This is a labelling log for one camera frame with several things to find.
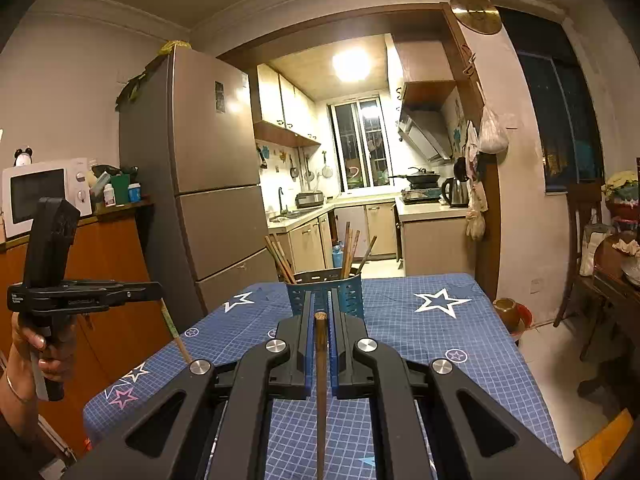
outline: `white floor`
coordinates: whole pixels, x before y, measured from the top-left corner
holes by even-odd
[[[524,356],[551,414],[562,456],[568,462],[574,449],[604,428],[620,411],[616,401],[600,389],[588,400],[577,395],[578,384],[596,375],[598,362],[622,352],[622,338],[610,339],[610,324],[603,324],[585,361],[579,359],[587,321],[574,317],[557,328],[547,324],[527,330],[520,340]]]
[[[393,260],[368,261],[362,269],[362,279],[366,278],[404,278],[402,262]]]

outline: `pink star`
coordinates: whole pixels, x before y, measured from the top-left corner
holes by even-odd
[[[110,404],[117,404],[120,406],[121,410],[124,410],[124,406],[127,402],[129,402],[130,400],[138,400],[137,397],[134,397],[133,395],[131,395],[132,391],[133,391],[133,388],[130,388],[126,392],[121,392],[120,390],[116,390],[116,398],[112,400]],[[120,400],[120,397],[124,397],[124,396],[126,396],[126,398],[124,400]]]

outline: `bracelet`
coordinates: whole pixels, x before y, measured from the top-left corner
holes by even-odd
[[[14,386],[11,384],[11,379],[9,379],[9,373],[7,370],[4,371],[4,376],[6,377],[6,383],[9,385],[9,389],[15,395],[15,397],[23,404],[27,404],[29,401],[27,399],[23,399],[18,392],[15,391]]]

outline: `human hand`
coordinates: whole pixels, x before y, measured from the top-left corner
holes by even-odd
[[[72,377],[76,361],[76,316],[71,316],[68,325],[48,345],[37,327],[22,314],[15,312],[11,324],[14,346],[25,362],[31,362],[31,349],[35,349],[41,352],[38,367],[47,379],[61,383]]]

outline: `wooden door frame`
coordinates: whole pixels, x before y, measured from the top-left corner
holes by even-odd
[[[465,73],[470,50],[447,2],[399,4],[337,12],[275,30],[239,45],[218,58],[249,73],[251,82],[255,67],[271,59],[334,41],[386,33],[405,41],[442,42],[465,117],[479,130],[484,103],[478,89],[478,74],[475,67],[470,75]],[[500,184],[495,155],[481,154],[480,162],[489,210],[484,214],[484,238],[477,246],[476,281],[494,300],[500,270]]]

